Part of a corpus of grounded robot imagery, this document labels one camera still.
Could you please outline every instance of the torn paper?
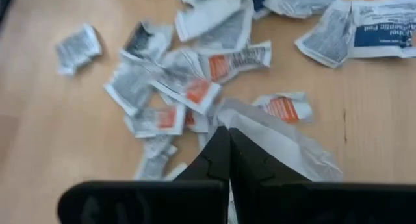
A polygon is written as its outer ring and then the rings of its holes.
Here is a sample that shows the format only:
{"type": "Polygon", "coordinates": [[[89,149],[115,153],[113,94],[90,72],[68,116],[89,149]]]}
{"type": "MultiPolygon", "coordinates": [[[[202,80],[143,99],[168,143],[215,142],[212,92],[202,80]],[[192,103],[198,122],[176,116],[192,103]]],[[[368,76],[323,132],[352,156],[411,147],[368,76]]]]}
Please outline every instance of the torn paper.
{"type": "Polygon", "coordinates": [[[153,79],[149,83],[172,99],[203,115],[221,91],[220,85],[193,74],[181,72],[180,69],[160,68],[153,74],[153,79]]]}
{"type": "Polygon", "coordinates": [[[279,118],[236,99],[219,104],[214,121],[237,128],[249,139],[313,182],[341,181],[343,173],[329,152],[279,118]]]}
{"type": "Polygon", "coordinates": [[[313,122],[312,108],[304,92],[262,95],[252,105],[287,123],[313,122]]]}
{"type": "Polygon", "coordinates": [[[182,103],[164,109],[148,107],[136,117],[126,115],[124,121],[136,138],[181,135],[185,123],[185,110],[182,103]]]}
{"type": "Polygon", "coordinates": [[[74,76],[78,70],[102,54],[101,45],[93,26],[84,24],[82,29],[56,46],[61,75],[74,76]]]}
{"type": "Polygon", "coordinates": [[[171,25],[154,25],[150,21],[140,22],[130,35],[120,57],[158,61],[170,48],[174,28],[171,25]]]}
{"type": "Polygon", "coordinates": [[[253,1],[244,0],[239,11],[199,37],[194,49],[198,53],[218,53],[226,49],[240,51],[250,40],[253,14],[253,1]]]}
{"type": "Polygon", "coordinates": [[[208,80],[223,84],[240,72],[268,69],[272,60],[272,42],[250,45],[239,52],[200,55],[202,71],[208,80]]]}
{"type": "Polygon", "coordinates": [[[416,0],[353,1],[350,58],[416,56],[416,0]]]}
{"type": "Polygon", "coordinates": [[[305,19],[323,13],[334,1],[338,0],[265,0],[263,4],[277,14],[305,19]]]}
{"type": "Polygon", "coordinates": [[[166,151],[155,158],[142,157],[134,180],[162,180],[163,171],[169,158],[177,152],[177,148],[171,145],[166,151]]]}
{"type": "Polygon", "coordinates": [[[152,94],[146,61],[142,62],[142,65],[121,63],[111,81],[104,85],[107,93],[129,116],[140,113],[148,105],[152,94]]]}
{"type": "Polygon", "coordinates": [[[175,19],[176,31],[181,42],[215,28],[241,7],[241,0],[206,0],[194,8],[179,11],[175,19]]]}
{"type": "Polygon", "coordinates": [[[351,2],[334,2],[318,25],[295,41],[298,49],[330,68],[341,66],[348,58],[349,43],[354,33],[350,9],[351,2]]]}

